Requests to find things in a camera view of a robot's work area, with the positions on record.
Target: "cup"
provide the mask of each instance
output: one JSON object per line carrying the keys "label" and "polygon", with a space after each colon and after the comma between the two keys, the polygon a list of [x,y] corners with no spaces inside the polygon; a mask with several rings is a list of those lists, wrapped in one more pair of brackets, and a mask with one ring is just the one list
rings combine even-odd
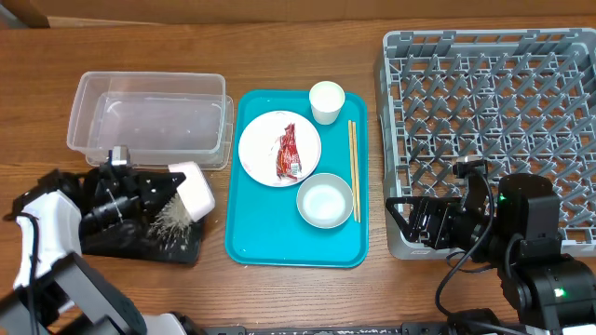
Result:
{"label": "cup", "polygon": [[330,125],[344,106],[345,93],[339,85],[322,81],[310,88],[308,98],[315,120],[322,125]]}

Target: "red snack wrapper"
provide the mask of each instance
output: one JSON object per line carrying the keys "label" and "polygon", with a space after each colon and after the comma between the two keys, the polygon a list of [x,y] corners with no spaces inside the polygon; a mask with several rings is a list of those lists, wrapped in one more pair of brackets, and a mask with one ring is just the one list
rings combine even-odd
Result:
{"label": "red snack wrapper", "polygon": [[286,127],[286,135],[279,138],[279,151],[277,162],[278,177],[287,177],[293,180],[298,180],[298,175],[302,172],[302,164],[300,164],[300,156],[298,156],[298,149],[296,149],[296,134],[295,125],[289,124]]}

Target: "green light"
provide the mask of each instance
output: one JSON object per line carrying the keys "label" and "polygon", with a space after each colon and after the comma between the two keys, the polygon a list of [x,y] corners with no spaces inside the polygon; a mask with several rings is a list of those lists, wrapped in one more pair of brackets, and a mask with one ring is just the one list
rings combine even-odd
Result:
{"label": "green light", "polygon": [[567,295],[567,292],[565,292],[564,289],[555,288],[555,297],[560,298],[560,297],[565,297],[566,295]]}

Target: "chopsticks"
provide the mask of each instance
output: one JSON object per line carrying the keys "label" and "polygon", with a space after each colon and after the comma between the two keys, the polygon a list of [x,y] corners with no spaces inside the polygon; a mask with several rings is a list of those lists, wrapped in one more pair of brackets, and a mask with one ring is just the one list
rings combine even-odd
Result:
{"label": "chopsticks", "polygon": [[352,195],[354,196],[354,221],[360,220],[360,177],[358,168],[358,137],[356,136],[356,122],[347,121],[347,131],[350,142],[350,170],[352,173]]}

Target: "wooden table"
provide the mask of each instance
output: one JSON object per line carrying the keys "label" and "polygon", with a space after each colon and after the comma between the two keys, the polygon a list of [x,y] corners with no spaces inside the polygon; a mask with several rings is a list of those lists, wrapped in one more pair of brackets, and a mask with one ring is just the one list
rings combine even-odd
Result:
{"label": "wooden table", "polygon": [[[200,325],[395,325],[442,320],[434,294],[443,261],[400,261],[386,246],[383,157],[376,115],[373,61],[391,30],[595,26],[596,17],[467,20],[379,20],[146,26],[0,32],[0,210],[53,168],[89,169],[66,147],[73,97],[87,71],[169,71],[222,74],[237,103],[255,88],[309,89],[333,80],[369,108],[370,251],[351,270],[244,266],[224,249],[230,168],[208,172],[217,208],[209,216],[193,268],[148,261],[86,257],[145,314],[179,311]],[[2,223],[0,294],[20,265],[20,229]],[[596,269],[596,259],[583,260]],[[494,272],[457,275],[443,294],[452,310],[490,307],[516,315]]]}

